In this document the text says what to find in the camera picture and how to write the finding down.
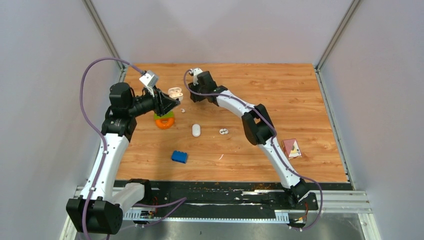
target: wood grain surface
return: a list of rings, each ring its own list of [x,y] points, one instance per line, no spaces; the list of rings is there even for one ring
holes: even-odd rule
[[[181,87],[184,99],[176,107],[175,124],[159,129],[153,113],[137,118],[137,127],[117,173],[117,179],[168,181],[279,182],[264,153],[245,137],[241,120],[204,100],[193,103],[184,87],[189,68],[210,71],[219,85],[251,104],[265,105],[277,138],[297,139],[302,157],[290,160],[301,175],[320,182],[346,182],[334,135],[311,64],[137,64],[159,76],[157,87],[167,92]],[[141,95],[140,75],[129,69],[125,81]],[[192,125],[201,135],[192,136]],[[227,128],[229,134],[219,130]],[[186,164],[174,162],[174,150],[188,153]]]

